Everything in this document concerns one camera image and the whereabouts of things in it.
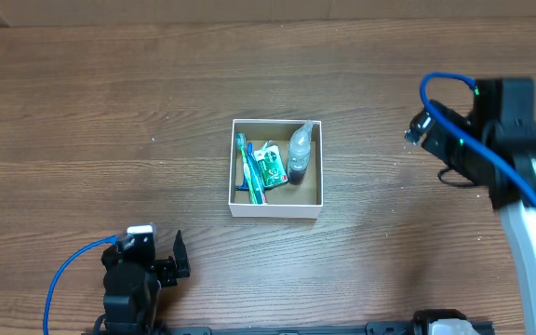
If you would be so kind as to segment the green soap packet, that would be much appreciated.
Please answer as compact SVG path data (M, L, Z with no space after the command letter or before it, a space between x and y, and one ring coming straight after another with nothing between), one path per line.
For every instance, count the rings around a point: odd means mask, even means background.
M277 145L262 146L253 152L265 189L273 189L288 182L280 150Z

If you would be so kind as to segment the blue disposable razor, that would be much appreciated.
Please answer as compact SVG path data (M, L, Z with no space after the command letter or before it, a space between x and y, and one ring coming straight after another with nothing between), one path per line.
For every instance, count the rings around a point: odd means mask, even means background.
M251 142L247 144L246 155L247 155L248 166L250 168L250 171L253 171L255 167L255 161L253 157L253 144ZM247 179L244 179L241 185L236 185L235 189L237 191L248 191L249 184L248 184Z

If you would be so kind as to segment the teal toothpaste tube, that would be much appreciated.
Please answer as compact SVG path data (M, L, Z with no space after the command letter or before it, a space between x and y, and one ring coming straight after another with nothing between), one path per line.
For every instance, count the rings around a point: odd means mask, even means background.
M258 169L257 163L250 155L247 156L247 162L251 179L249 190L253 192L256 199L256 203L258 205L265 205L267 203L267 199L264 190L263 180L261 177L261 173Z

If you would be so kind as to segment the green white toothbrush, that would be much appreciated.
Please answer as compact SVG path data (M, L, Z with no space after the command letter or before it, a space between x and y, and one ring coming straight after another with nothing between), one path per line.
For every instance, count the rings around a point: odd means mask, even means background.
M248 183L250 203L258 205L260 201L259 201L259 197L257 195L256 189L253 184L252 174L251 174L251 170L248 164L246 136L244 133L238 132L236 134L235 139L236 139L236 145L238 149L240 150L241 156L242 156L243 174L245 177L245 181Z

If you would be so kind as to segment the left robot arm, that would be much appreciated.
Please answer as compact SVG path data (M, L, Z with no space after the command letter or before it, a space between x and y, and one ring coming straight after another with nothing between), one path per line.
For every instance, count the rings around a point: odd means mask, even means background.
M93 326L94 334L166 335L166 324L156 319L160 291L188 277L191 267L181 232L177 232L173 254L156 257L155 228L134 226L118 236L101 255L104 314Z

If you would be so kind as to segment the clear bottle dark liquid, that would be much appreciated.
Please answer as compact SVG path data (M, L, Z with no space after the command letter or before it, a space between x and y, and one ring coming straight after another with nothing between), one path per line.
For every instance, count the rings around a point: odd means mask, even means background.
M288 182L300 185L304 179L311 157L311 139L314 122L307 120L297 129L288 143Z

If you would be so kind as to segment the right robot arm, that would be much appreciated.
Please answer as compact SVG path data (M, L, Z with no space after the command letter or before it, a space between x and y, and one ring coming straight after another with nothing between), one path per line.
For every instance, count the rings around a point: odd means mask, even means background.
M473 92L462 116L427 95L434 79L453 79ZM535 84L527 77L473 79L430 73L419 88L423 109L405 133L471 187L485 187L513 252L525 331L536 334Z

